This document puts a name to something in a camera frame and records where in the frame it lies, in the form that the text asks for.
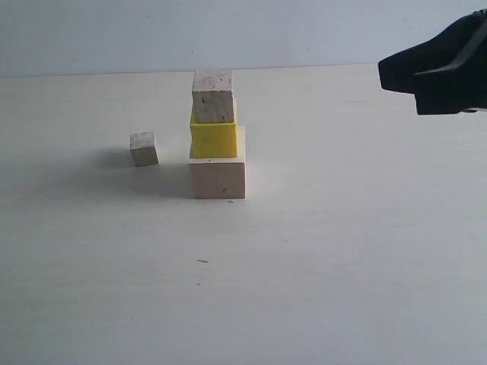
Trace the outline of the medium wooden cube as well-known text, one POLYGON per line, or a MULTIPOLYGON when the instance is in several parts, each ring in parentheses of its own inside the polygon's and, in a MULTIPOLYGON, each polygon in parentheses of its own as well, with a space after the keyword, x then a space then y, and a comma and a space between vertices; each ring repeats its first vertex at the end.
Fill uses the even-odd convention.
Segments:
POLYGON ((193 73, 193 107, 200 124, 234 122, 233 75, 230 69, 193 73))

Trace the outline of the yellow cube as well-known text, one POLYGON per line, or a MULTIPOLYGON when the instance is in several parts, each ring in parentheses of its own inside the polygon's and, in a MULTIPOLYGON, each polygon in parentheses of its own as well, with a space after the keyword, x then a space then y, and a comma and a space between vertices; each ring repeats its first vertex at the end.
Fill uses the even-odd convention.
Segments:
POLYGON ((196 115, 195 101, 192 104, 192 114, 189 129, 192 138, 193 158, 234 158, 237 157, 237 100, 233 99, 232 111, 234 121, 226 123, 200 123, 196 115))

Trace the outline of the large wooden cube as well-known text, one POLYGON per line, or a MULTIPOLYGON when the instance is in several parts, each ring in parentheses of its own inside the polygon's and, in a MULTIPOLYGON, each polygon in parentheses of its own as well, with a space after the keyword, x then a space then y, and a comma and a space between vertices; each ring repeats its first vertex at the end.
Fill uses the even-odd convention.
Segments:
POLYGON ((246 198, 246 129, 237 127, 237 156, 232 158, 196 158, 189 149, 189 171, 193 194, 197 199, 246 198))

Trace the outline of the small wooden cube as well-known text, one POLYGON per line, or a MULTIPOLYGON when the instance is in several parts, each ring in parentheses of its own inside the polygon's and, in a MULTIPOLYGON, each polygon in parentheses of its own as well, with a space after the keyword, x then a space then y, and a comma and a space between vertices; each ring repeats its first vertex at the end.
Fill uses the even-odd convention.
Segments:
POLYGON ((129 150, 136 167, 159 164, 155 134, 140 132, 130 135, 129 150))

